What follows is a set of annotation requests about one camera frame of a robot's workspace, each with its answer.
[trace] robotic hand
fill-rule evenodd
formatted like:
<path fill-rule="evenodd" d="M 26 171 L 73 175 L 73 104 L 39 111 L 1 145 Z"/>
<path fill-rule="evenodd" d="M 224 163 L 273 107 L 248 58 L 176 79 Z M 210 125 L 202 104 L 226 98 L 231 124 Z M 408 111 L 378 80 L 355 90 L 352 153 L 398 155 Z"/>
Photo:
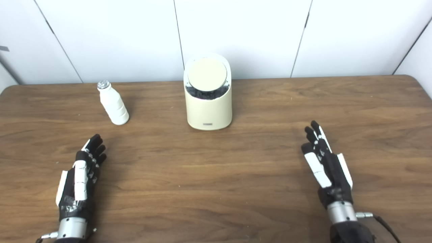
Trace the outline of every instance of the robotic hand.
<path fill-rule="evenodd" d="M 400 243 L 392 229 L 379 216 L 372 213 L 356 213 L 353 208 L 351 189 L 353 180 L 349 174 L 343 154 L 334 154 L 327 138 L 316 122 L 306 127 L 306 138 L 309 143 L 302 145 L 302 151 L 320 188 L 318 197 L 327 210 L 332 226 L 330 241 L 332 243 L 374 243 L 371 231 L 360 224 L 357 219 L 375 217 Z"/>
<path fill-rule="evenodd" d="M 99 177 L 99 167 L 106 159 L 99 134 L 90 138 L 81 151 L 76 153 L 75 163 L 69 171 L 63 171 L 58 186 L 56 204 L 59 209 L 60 226 L 57 232 L 41 236 L 56 238 L 54 243 L 85 243 L 95 229 L 87 233 L 95 209 L 93 195 Z"/>

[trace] plastic bottle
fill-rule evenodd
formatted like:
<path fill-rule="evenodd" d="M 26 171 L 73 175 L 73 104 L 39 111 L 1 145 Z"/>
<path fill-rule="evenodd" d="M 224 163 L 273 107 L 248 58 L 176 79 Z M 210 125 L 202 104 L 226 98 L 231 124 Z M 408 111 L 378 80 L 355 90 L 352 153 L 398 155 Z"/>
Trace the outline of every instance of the plastic bottle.
<path fill-rule="evenodd" d="M 120 94 L 111 87 L 108 80 L 98 83 L 98 90 L 101 96 L 101 103 L 108 113 L 111 122 L 116 125 L 123 125 L 129 120 L 129 113 L 124 106 Z"/>

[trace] metal wrist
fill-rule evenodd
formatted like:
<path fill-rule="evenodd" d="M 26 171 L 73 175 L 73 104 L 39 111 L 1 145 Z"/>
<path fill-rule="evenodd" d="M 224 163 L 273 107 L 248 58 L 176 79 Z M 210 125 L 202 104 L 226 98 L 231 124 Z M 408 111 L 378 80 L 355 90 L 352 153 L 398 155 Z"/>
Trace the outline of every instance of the metal wrist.
<path fill-rule="evenodd" d="M 57 239 L 86 237 L 87 221 L 81 217 L 67 217 L 60 221 Z"/>
<path fill-rule="evenodd" d="M 332 224 L 357 221 L 356 212 L 350 202 L 335 201 L 327 206 L 327 213 Z"/>

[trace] bottle cap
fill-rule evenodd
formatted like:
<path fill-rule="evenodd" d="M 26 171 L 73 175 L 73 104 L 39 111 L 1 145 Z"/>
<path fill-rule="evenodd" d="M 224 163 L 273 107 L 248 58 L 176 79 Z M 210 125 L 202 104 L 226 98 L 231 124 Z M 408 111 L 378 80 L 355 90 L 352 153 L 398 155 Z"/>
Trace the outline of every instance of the bottle cap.
<path fill-rule="evenodd" d="M 104 90 L 104 89 L 108 88 L 109 86 L 111 86 L 111 84 L 108 80 L 102 80 L 98 83 L 98 89 L 99 90 Z"/>

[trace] round lid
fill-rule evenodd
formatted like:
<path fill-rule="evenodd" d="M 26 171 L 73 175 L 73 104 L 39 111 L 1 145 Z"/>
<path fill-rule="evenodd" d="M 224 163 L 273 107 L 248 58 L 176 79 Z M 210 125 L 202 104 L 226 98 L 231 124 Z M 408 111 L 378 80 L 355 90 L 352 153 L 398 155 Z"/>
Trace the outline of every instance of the round lid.
<path fill-rule="evenodd" d="M 213 91 L 225 82 L 226 68 L 214 58 L 202 58 L 192 64 L 187 77 L 195 89 Z"/>
<path fill-rule="evenodd" d="M 110 86 L 110 83 L 108 80 L 102 80 L 102 81 L 99 81 L 99 83 L 98 83 L 98 89 L 100 89 L 100 90 L 106 89 L 109 86 Z"/>

